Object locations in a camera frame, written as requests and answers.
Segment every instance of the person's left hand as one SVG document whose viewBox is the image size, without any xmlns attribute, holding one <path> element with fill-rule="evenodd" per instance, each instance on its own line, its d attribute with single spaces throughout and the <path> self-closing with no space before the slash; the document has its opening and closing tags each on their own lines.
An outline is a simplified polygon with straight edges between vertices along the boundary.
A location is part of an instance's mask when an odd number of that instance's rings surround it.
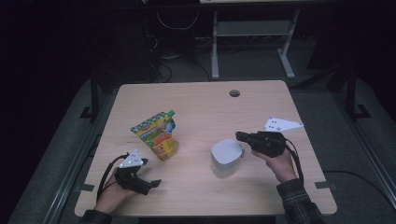
<svg viewBox="0 0 396 224">
<path fill-rule="evenodd" d="M 113 174 L 105 183 L 104 190 L 100 196 L 96 206 L 93 210 L 100 211 L 103 213 L 110 214 L 117 207 L 122 204 L 127 198 L 133 197 L 139 193 L 136 193 L 130 189 L 123 189 L 114 177 L 118 168 L 113 170 Z"/>
</svg>

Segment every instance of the colorful snack bag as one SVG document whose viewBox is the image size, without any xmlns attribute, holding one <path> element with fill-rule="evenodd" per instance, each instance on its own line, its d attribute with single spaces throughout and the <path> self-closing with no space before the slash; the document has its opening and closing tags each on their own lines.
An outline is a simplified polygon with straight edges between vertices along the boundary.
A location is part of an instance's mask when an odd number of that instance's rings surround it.
<svg viewBox="0 0 396 224">
<path fill-rule="evenodd" d="M 172 138 L 172 131 L 176 127 L 172 119 L 174 115 L 173 110 L 168 113 L 161 112 L 131 128 L 131 132 L 139 136 L 163 161 L 173 156 L 178 147 L 178 141 Z"/>
</svg>

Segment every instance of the table hole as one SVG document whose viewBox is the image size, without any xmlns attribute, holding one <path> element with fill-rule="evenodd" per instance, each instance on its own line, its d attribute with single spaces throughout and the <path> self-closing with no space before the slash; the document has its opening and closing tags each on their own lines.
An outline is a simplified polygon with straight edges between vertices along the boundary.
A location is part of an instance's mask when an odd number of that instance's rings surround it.
<svg viewBox="0 0 396 224">
<path fill-rule="evenodd" d="M 241 94 L 241 92 L 237 91 L 237 90 L 232 90 L 230 91 L 230 95 L 232 97 L 238 97 Z"/>
</svg>

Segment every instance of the electrical cord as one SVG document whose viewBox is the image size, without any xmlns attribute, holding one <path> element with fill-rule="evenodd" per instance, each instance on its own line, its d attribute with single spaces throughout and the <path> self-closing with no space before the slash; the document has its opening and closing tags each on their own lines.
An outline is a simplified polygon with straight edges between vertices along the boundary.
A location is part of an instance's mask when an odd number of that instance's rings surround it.
<svg viewBox="0 0 396 224">
<path fill-rule="evenodd" d="M 171 27 L 171 26 L 168 26 L 168 25 L 166 25 L 165 23 L 163 23 L 163 21 L 162 21 L 161 18 L 160 18 L 160 13 L 157 12 L 158 21 L 159 21 L 164 27 L 166 27 L 166 28 L 168 28 L 168 29 L 171 29 L 171 30 L 188 30 L 188 29 L 190 29 L 190 28 L 195 24 L 195 22 L 197 21 L 198 15 L 199 15 L 199 11 L 197 11 L 197 15 L 195 16 L 194 21 L 193 21 L 192 24 L 191 24 L 190 26 L 188 26 L 188 27 Z"/>
<path fill-rule="evenodd" d="M 172 61 L 172 62 L 167 62 L 167 63 L 192 63 L 192 64 L 195 64 L 195 65 L 197 65 L 198 67 L 202 68 L 202 70 L 203 70 L 203 71 L 205 72 L 205 74 L 206 74 L 206 77 L 207 77 L 207 80 L 208 80 L 208 81 L 211 81 L 211 80 L 212 80 L 212 79 L 210 78 L 209 73 L 207 73 L 206 69 L 205 69 L 201 64 L 199 64 L 199 63 L 197 63 L 197 62 L 192 62 L 192 61 L 189 61 L 189 60 L 180 60 L 180 61 Z"/>
<path fill-rule="evenodd" d="M 325 170 L 323 171 L 324 174 L 347 174 L 347 175 L 354 175 L 358 178 L 360 178 L 361 180 L 363 180 L 364 182 L 366 182 L 367 184 L 369 184 L 371 187 L 373 187 L 374 189 L 376 189 L 378 191 L 378 193 L 380 193 L 382 195 L 382 197 L 385 199 L 385 201 L 387 201 L 387 203 L 390 205 L 391 208 L 393 208 L 393 204 L 390 201 L 390 199 L 385 195 L 384 192 L 382 192 L 382 190 L 377 187 L 373 182 L 371 182 L 370 180 L 364 178 L 361 175 L 355 174 L 353 172 L 349 172 L 349 171 L 343 171 L 343 170 Z"/>
<path fill-rule="evenodd" d="M 152 47 L 152 49 L 149 49 L 150 52 L 153 52 L 158 46 L 158 39 L 154 35 L 146 35 L 146 37 L 150 37 L 150 38 L 153 38 L 155 40 L 154 47 Z"/>
<path fill-rule="evenodd" d="M 285 138 L 285 139 L 294 148 L 294 150 L 291 150 L 291 148 L 286 144 L 286 149 L 290 152 L 291 156 L 294 159 L 294 162 L 296 163 L 298 177 L 299 177 L 301 183 L 303 183 L 303 185 L 304 185 L 304 174 L 303 174 L 303 170 L 301 169 L 301 163 L 300 163 L 300 158 L 298 156 L 297 148 L 294 146 L 294 144 L 289 139 L 287 139 L 287 138 Z"/>
<path fill-rule="evenodd" d="M 102 195 L 103 190 L 106 189 L 106 188 L 104 188 L 104 185 L 105 185 L 108 173 L 110 173 L 111 168 L 113 168 L 114 163 L 116 163 L 116 161 L 118 161 L 119 159 L 126 159 L 128 156 L 129 156 L 129 153 L 127 153 L 125 155 L 118 156 L 116 159 L 114 159 L 113 162 L 111 162 L 107 166 L 107 168 L 105 170 L 105 173 L 103 174 L 102 179 L 101 179 L 100 184 L 99 184 L 99 187 L 98 187 L 98 192 L 96 194 L 96 202 L 98 202 L 100 196 Z"/>
<path fill-rule="evenodd" d="M 163 63 L 160 63 L 158 66 L 164 67 L 169 71 L 169 77 L 167 79 L 163 79 L 163 75 L 161 74 L 161 72 L 160 71 L 158 72 L 159 73 L 158 77 L 161 78 L 162 83 L 170 82 L 172 75 L 173 75 L 172 69 Z"/>
<path fill-rule="evenodd" d="M 113 183 L 111 183 L 111 184 L 109 184 L 109 185 L 105 186 L 105 187 L 103 188 L 103 191 L 105 191 L 105 189 L 107 189 L 108 187 L 110 187 L 110 186 L 114 185 L 115 183 L 117 183 L 117 180 L 116 180 L 116 181 L 114 181 Z"/>
<path fill-rule="evenodd" d="M 197 41 L 197 44 L 200 44 L 198 46 L 196 46 L 195 52 L 200 52 L 200 51 L 204 51 L 205 49 L 211 49 L 212 47 L 212 37 L 203 37 L 203 38 L 196 38 L 195 39 Z"/>
<path fill-rule="evenodd" d="M 161 59 L 162 60 L 174 60 L 174 59 L 178 59 L 178 58 L 181 58 L 181 57 L 182 57 L 181 54 L 174 54 L 174 55 L 171 55 L 171 56 L 162 56 Z"/>
</svg>

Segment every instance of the plaid sleeve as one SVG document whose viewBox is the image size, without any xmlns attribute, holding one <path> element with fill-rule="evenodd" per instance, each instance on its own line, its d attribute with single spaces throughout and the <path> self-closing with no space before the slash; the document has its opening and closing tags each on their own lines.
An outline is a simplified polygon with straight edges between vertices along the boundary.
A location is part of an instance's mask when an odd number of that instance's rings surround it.
<svg viewBox="0 0 396 224">
<path fill-rule="evenodd" d="M 282 198 L 288 223 L 324 223 L 316 204 L 312 203 L 299 179 L 276 186 Z"/>
<path fill-rule="evenodd" d="M 112 219 L 112 216 L 106 213 L 87 210 L 78 224 L 110 224 Z"/>
</svg>

